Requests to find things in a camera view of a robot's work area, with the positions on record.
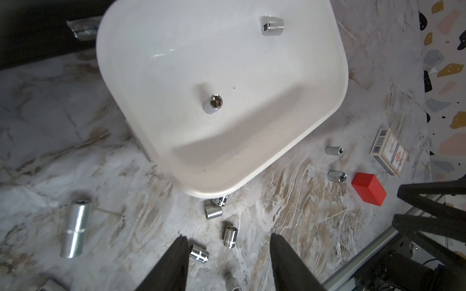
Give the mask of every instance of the metal tube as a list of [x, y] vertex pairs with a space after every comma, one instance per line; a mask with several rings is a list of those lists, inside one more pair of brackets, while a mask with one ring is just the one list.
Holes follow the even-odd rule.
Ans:
[[226, 291], [241, 291], [241, 287], [238, 283], [238, 280], [236, 280], [230, 272], [225, 274], [223, 276], [223, 279], [225, 280]]
[[207, 114], [212, 114], [212, 113], [217, 112], [217, 110], [219, 110], [220, 107], [222, 107], [222, 104], [223, 104], [222, 97], [220, 97], [217, 94], [214, 94], [210, 96], [210, 98], [204, 102], [204, 105], [202, 108], [204, 108], [204, 111]]
[[63, 235], [60, 256], [72, 258], [81, 255], [86, 240], [91, 201], [76, 200], [69, 206], [68, 222]]
[[55, 283], [53, 280], [47, 280], [44, 285], [39, 287], [37, 291], [67, 291], [65, 288], [61, 287], [59, 284]]
[[189, 256], [196, 261], [200, 261], [201, 263], [205, 263], [209, 260], [209, 252], [205, 249], [201, 248], [197, 244], [192, 244], [189, 247]]
[[344, 150], [342, 147], [326, 147], [325, 153], [327, 155], [341, 156], [343, 155]]
[[212, 202], [214, 202], [218, 206], [225, 206], [227, 199], [228, 199], [228, 195], [225, 195], [223, 197], [212, 199]]
[[222, 208], [218, 205], [208, 205], [205, 207], [205, 210], [207, 219], [216, 218], [223, 214]]
[[329, 173], [327, 174], [327, 178], [329, 179], [329, 181], [332, 181], [332, 182], [345, 183], [346, 173], [342, 171], [330, 170]]
[[228, 226], [223, 236], [223, 245], [227, 248], [234, 248], [236, 245], [236, 237], [238, 236], [238, 229], [234, 226]]
[[[445, 196], [442, 194], [426, 195], [426, 198], [440, 203], [445, 202]], [[411, 207], [411, 209], [409, 209], [406, 214], [421, 216], [424, 214], [424, 212], [415, 207]], [[368, 246], [362, 249], [344, 266], [342, 266], [335, 273], [333, 273], [332, 276], [325, 280], [325, 282], [322, 284], [324, 289], [327, 291], [340, 290], [340, 288], [352, 278], [356, 271], [361, 268], [362, 265], [364, 265], [367, 261], [369, 261], [370, 258], [372, 258], [379, 250], [381, 250], [383, 246], [385, 246], [392, 238], [394, 238], [397, 233], [398, 231], [393, 226], [387, 228], [386, 231], [374, 239]]]

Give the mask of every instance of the long silver socket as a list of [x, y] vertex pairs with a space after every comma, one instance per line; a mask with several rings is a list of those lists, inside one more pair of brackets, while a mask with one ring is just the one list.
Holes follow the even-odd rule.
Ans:
[[204, 105], [202, 108], [204, 108], [204, 111], [207, 114], [212, 114], [212, 113], [217, 112], [220, 109], [220, 107], [222, 107], [222, 104], [223, 104], [222, 97], [220, 97], [217, 94], [214, 94], [210, 96], [210, 98], [204, 102]]
[[189, 251], [190, 251], [189, 256], [195, 259], [196, 261], [205, 263], [209, 260], [209, 252], [201, 248], [197, 244], [192, 244], [189, 247]]
[[69, 206], [68, 221], [63, 234], [60, 256], [72, 258], [81, 255], [86, 240], [91, 201], [76, 200]]
[[345, 151], [342, 147], [326, 147], [325, 153], [327, 155], [341, 156]]
[[206, 210], [207, 219], [216, 218], [216, 217], [222, 216], [223, 214], [222, 208], [214, 204], [206, 206], [205, 210]]
[[230, 272], [225, 274], [223, 276], [223, 279], [225, 280], [226, 291], [241, 291], [241, 287], [238, 283], [238, 280], [236, 280]]
[[53, 280], [47, 280], [44, 285], [39, 287], [37, 291], [67, 291], [65, 288], [61, 287], [59, 284], [55, 283]]
[[214, 202], [214, 204], [218, 206], [225, 206], [227, 199], [228, 199], [228, 195], [225, 195], [223, 197], [212, 199], [212, 202]]
[[327, 178], [332, 182], [345, 183], [346, 173], [342, 171], [330, 170], [327, 174]]
[[238, 229], [234, 226], [228, 226], [223, 235], [223, 245], [227, 248], [234, 248], [236, 245], [236, 237], [238, 236]]

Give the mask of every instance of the marble countertop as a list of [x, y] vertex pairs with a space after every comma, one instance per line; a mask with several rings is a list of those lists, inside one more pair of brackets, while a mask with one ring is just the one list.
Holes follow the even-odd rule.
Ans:
[[[431, 178], [416, 1], [332, 0], [349, 63], [341, 107], [270, 167], [231, 194], [223, 216], [206, 220], [206, 201], [174, 188], [137, 148], [88, 50], [0, 71], [0, 285], [35, 290], [49, 277], [74, 291], [133, 290], [181, 235], [205, 246], [190, 261], [187, 290], [223, 290], [230, 270], [243, 290], [273, 290], [272, 232], [283, 235], [323, 282], [409, 206], [400, 184]], [[408, 149], [402, 177], [369, 156], [379, 128]], [[327, 156], [325, 146], [343, 146]], [[329, 169], [348, 174], [343, 185]], [[374, 173], [382, 207], [351, 186]], [[84, 252], [59, 256], [66, 205], [93, 201]], [[226, 223], [237, 247], [222, 245]]]

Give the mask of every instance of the white sink basin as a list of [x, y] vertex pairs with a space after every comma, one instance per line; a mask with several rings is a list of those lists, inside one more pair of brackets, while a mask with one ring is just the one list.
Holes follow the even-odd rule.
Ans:
[[[280, 17], [264, 36], [260, 18]], [[97, 36], [103, 79], [184, 192], [229, 194], [342, 103], [348, 64], [329, 0], [118, 0]], [[206, 114], [211, 95], [222, 107]]]

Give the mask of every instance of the red block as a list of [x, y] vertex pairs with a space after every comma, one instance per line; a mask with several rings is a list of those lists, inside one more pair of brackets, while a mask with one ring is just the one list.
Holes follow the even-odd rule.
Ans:
[[358, 173], [351, 184], [364, 202], [382, 206], [387, 197], [376, 175]]

